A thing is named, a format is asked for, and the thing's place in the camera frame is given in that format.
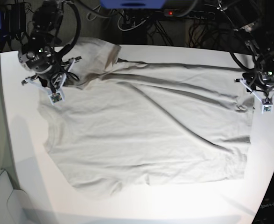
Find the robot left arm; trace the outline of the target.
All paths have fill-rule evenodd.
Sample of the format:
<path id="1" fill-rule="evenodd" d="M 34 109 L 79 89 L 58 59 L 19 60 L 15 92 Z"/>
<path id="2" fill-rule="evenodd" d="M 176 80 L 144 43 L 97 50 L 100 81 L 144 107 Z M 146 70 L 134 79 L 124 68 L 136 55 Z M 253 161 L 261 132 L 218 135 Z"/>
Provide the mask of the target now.
<path id="1" fill-rule="evenodd" d="M 246 67 L 230 51 L 244 71 L 238 79 L 263 106 L 273 105 L 274 96 L 274 0 L 219 0 L 217 9 L 230 22 L 229 37 L 239 36 L 252 56 L 253 68 Z"/>

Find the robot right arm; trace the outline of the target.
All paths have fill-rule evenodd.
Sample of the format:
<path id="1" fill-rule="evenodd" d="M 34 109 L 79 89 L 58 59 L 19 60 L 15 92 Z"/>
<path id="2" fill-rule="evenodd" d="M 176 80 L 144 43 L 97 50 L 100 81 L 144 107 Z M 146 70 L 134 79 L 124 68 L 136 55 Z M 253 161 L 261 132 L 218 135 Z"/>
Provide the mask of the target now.
<path id="1" fill-rule="evenodd" d="M 76 18 L 76 30 L 73 40 L 60 51 L 55 46 L 60 44 L 58 34 L 63 21 L 64 4 L 70 6 Z M 35 75 L 29 80 L 39 79 L 43 88 L 49 88 L 50 94 L 57 95 L 62 84 L 58 78 L 65 75 L 68 79 L 79 81 L 77 75 L 68 71 L 63 57 L 75 46 L 80 36 L 81 19 L 78 8 L 72 0 L 45 0 L 34 12 L 33 29 L 28 42 L 18 51 L 19 63 Z"/>

